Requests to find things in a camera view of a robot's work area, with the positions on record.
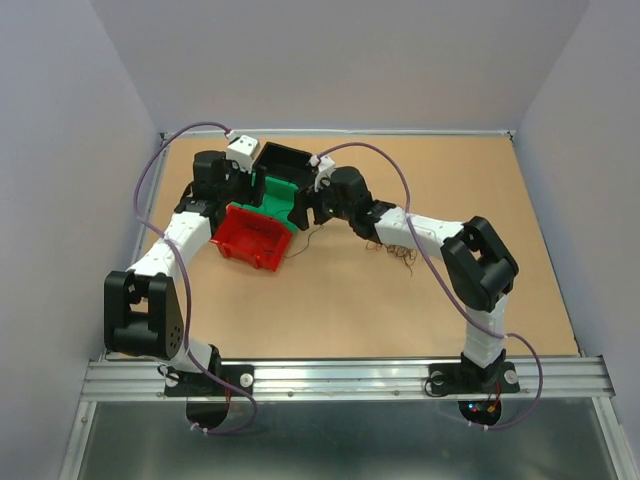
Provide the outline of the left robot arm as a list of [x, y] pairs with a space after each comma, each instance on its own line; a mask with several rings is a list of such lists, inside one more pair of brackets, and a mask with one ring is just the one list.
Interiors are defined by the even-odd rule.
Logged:
[[195, 155], [193, 179], [166, 229], [148, 252], [104, 282], [104, 343], [108, 350], [156, 360], [171, 384], [188, 380], [199, 393], [219, 387], [249, 396], [224, 379], [216, 347], [190, 337], [192, 303], [176, 286], [188, 285], [187, 265], [214, 236], [232, 203], [257, 206], [265, 193], [262, 167], [244, 172], [220, 151]]

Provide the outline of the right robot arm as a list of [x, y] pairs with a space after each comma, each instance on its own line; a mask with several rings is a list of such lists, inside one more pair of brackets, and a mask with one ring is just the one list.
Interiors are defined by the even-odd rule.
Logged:
[[466, 340], [459, 361], [430, 368], [426, 392], [436, 397], [519, 392], [504, 348], [506, 304], [519, 267], [485, 218], [452, 222], [410, 214], [374, 199], [354, 167], [337, 168], [326, 178], [315, 169], [304, 173], [288, 218], [302, 230], [341, 219], [366, 241], [442, 261], [448, 276], [438, 281], [467, 321]]

